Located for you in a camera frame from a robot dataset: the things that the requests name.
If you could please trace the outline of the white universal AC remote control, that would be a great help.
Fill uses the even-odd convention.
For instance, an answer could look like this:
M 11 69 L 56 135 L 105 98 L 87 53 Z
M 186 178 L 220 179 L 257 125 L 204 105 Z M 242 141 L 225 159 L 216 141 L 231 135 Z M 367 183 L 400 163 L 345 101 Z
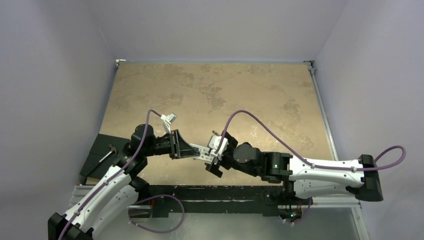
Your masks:
M 197 155 L 192 156 L 193 159 L 200 160 L 208 164 L 211 164 L 214 161 L 216 156 L 213 155 L 214 150 L 212 148 L 193 143 L 191 143 L 190 146 L 198 151 Z

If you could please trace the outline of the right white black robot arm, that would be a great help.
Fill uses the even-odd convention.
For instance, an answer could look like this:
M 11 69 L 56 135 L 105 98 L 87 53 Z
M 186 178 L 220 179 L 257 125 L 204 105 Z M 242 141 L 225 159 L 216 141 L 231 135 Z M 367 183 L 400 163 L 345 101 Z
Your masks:
M 383 193 L 379 173 L 371 155 L 358 159 L 332 161 L 307 159 L 289 153 L 261 151 L 250 143 L 239 144 L 235 138 L 213 135 L 208 146 L 200 151 L 200 160 L 207 170 L 221 177 L 219 170 L 234 169 L 262 181 L 280 184 L 280 196 L 288 204 L 298 199 L 323 195 L 353 195 L 357 200 L 381 202 Z

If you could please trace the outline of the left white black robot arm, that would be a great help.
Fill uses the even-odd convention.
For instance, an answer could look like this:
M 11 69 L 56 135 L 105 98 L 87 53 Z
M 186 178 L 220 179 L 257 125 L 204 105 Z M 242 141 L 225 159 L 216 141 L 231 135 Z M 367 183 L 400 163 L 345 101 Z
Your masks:
M 159 155 L 175 160 L 199 157 L 201 152 L 187 143 L 178 130 L 156 137 L 151 125 L 137 126 L 117 162 L 89 193 L 65 213 L 54 213 L 48 219 L 48 239 L 94 240 L 124 209 L 152 200 L 149 183 L 138 174 L 147 165 L 148 157 Z

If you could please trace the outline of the metal hammer tool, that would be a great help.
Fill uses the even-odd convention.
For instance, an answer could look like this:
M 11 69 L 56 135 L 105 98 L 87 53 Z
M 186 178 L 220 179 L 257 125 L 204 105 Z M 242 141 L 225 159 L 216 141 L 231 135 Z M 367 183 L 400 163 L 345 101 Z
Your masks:
M 109 152 L 107 153 L 107 154 L 105 154 L 98 162 L 99 163 L 102 163 L 105 159 L 107 159 L 110 155 L 113 155 L 113 154 L 116 154 L 117 153 L 117 149 L 113 146 L 113 145 L 111 145 L 111 144 L 109 144 L 108 145 L 108 148 L 109 148 Z

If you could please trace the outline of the black mat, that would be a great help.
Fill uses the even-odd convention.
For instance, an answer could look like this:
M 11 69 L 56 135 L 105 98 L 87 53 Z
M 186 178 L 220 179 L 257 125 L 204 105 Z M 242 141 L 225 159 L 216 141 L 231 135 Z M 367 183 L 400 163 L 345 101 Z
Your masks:
M 87 178 L 101 179 L 109 167 L 116 161 L 117 155 L 124 150 L 125 145 L 129 142 L 130 140 L 127 138 L 99 133 L 79 172 L 80 180 L 85 183 Z M 111 151 L 110 146 L 114 147 L 116 152 L 111 153 L 100 162 Z

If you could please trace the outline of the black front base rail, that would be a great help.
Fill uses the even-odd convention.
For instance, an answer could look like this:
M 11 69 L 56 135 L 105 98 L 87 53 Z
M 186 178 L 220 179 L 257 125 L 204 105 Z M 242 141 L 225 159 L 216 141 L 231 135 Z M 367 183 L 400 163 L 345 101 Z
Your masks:
M 153 217 L 170 213 L 260 214 L 277 217 L 291 214 L 312 198 L 289 196 L 280 185 L 150 185 Z

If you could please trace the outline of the aluminium frame rail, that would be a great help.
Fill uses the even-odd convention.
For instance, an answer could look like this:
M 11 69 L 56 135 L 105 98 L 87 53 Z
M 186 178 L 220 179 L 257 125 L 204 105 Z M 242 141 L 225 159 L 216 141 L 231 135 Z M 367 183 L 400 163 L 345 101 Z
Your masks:
M 324 104 L 321 98 L 321 94 L 320 94 L 316 76 L 315 76 L 317 68 L 314 67 L 313 60 L 304 61 L 303 63 L 307 66 L 308 71 L 310 73 L 310 77 L 313 84 L 316 99 L 319 105 L 321 117 L 325 126 L 326 137 L 327 137 L 328 146 L 331 152 L 331 157 L 333 160 L 338 161 L 339 156 L 335 147 L 333 135 L 330 129 L 330 125 L 328 122 L 328 118 L 326 115 L 326 111 L 324 108 Z M 316 208 L 318 207 L 320 208 L 321 207 L 320 203 L 323 203 L 323 206 L 328 208 L 350 209 L 350 212 L 352 214 L 352 227 L 355 229 L 355 232 L 357 233 L 357 237 L 360 240 L 370 239 L 370 235 L 368 233 L 365 221 L 363 219 L 362 206 L 359 200 L 355 199 L 353 196 L 339 194 L 339 195 L 330 195 L 327 197 L 317 197 L 316 202 L 314 203 L 314 206 Z

